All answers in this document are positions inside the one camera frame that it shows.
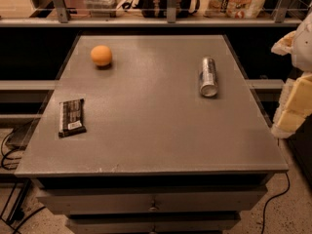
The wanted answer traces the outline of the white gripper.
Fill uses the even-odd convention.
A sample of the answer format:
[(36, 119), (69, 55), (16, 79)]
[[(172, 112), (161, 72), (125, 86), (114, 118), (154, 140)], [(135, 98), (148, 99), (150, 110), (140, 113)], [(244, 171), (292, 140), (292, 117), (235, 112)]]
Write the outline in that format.
[[(271, 52), (284, 56), (292, 53), (292, 65), (312, 72), (312, 13), (292, 31), (277, 41)], [(273, 117), (271, 133), (277, 138), (293, 135), (312, 114), (312, 74), (288, 79), (283, 86), (279, 106)]]

